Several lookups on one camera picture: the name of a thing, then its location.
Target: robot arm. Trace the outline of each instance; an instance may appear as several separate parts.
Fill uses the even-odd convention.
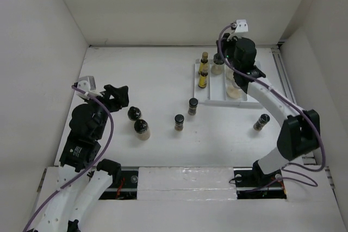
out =
[[[116,112],[127,107],[128,87],[115,88],[111,85],[104,86],[105,91],[94,92],[95,84],[93,77],[79,79],[76,86],[83,91],[92,93],[96,99],[110,112]],[[72,119],[69,123],[71,129],[63,152],[59,159],[59,176],[57,191],[63,189],[49,202],[42,220],[32,230],[33,232],[75,232],[77,224],[85,218],[90,208],[99,199],[103,189],[120,177],[121,165],[102,160],[97,165],[95,177],[92,178],[84,192],[75,202],[78,192],[81,190],[83,180],[77,179],[70,185],[67,182],[76,178],[80,172],[86,172],[99,152],[98,140],[102,138],[108,119],[107,112],[94,99],[82,95],[86,103],[74,108]]]
[[[231,25],[235,32],[239,27],[243,27],[243,22],[241,23],[238,20]],[[266,75],[254,65],[257,51],[252,40],[224,34],[221,39],[221,51],[236,70],[271,86]],[[236,84],[245,93],[258,100],[281,126],[277,147],[253,164],[253,175],[260,183],[290,161],[319,147],[309,124],[298,111],[276,98],[271,92],[272,87],[268,89],[236,72],[233,73],[233,77]],[[310,119],[320,132],[318,113],[314,110],[305,111],[299,106],[297,108]]]

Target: white enclosure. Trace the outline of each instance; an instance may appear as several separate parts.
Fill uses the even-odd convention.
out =
[[[213,45],[247,19],[256,44],[276,44],[301,0],[65,0],[91,45]]]

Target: white wall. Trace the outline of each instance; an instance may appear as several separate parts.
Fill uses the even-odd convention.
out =
[[[306,19],[282,47],[299,105],[317,110],[321,136],[348,227],[348,0],[313,0]]]
[[[0,0],[0,174],[52,165],[86,48],[63,0]]]
[[[64,0],[91,45],[214,45],[247,19],[257,44],[276,44],[301,0]]]
[[[313,0],[301,1],[281,37],[282,40],[288,39],[297,30],[297,28],[299,28],[303,24],[303,21],[306,19],[306,16],[309,12],[312,1]]]

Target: yellow liquid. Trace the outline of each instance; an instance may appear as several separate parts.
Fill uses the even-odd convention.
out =
[[[198,86],[200,88],[205,88],[207,87],[207,78],[208,78],[208,75],[207,76],[200,76],[200,80],[198,81]]]
[[[201,62],[201,64],[200,64],[200,69],[198,70],[198,74],[201,74],[201,72],[202,72],[205,68],[208,70],[208,62],[206,62],[205,64]]]

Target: round bottle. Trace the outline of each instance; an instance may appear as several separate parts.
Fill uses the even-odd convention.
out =
[[[184,116],[182,114],[175,116],[175,129],[177,131],[182,131],[184,129]]]
[[[202,53],[202,58],[201,58],[201,63],[200,63],[200,68],[198,70],[198,74],[201,74],[201,72],[206,68],[208,70],[208,53],[203,52]]]
[[[214,55],[214,59],[213,59],[213,65],[212,65],[212,74],[218,76],[220,74],[222,74],[223,72],[223,64],[225,62],[223,61],[223,59],[220,57],[219,54],[215,54]]]
[[[197,106],[198,106],[198,100],[196,98],[191,98],[189,100],[189,115],[196,115],[197,112]]]
[[[148,124],[144,120],[136,120],[134,122],[134,130],[136,132],[136,136],[142,140],[145,141],[148,138],[150,138],[150,129],[148,127]]]
[[[131,121],[136,121],[141,118],[141,111],[139,108],[132,106],[129,108],[127,115]]]

